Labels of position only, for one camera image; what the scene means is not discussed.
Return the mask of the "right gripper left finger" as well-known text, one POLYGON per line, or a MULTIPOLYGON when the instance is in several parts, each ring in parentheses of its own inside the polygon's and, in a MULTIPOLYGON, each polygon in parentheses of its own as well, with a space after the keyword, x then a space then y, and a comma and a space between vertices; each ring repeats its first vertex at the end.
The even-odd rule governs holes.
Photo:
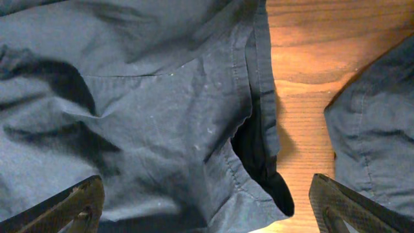
POLYGON ((6 233, 96 233, 105 199, 102 179, 93 175, 24 212, 1 222, 6 233))

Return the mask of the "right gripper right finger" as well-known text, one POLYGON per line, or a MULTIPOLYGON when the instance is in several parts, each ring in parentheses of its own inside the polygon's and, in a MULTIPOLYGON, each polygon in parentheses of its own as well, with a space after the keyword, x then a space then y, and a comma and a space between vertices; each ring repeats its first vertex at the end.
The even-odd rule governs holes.
POLYGON ((309 200, 318 228, 323 233, 413 232, 408 218, 364 197, 321 173, 314 174, 309 200))

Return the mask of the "navy blue shorts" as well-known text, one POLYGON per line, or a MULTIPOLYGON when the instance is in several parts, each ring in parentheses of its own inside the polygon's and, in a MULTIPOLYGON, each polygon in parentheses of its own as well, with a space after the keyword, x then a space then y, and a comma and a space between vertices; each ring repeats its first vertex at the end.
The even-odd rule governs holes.
POLYGON ((99 175, 100 232, 289 218, 266 3, 1 2, 1 219, 99 175))

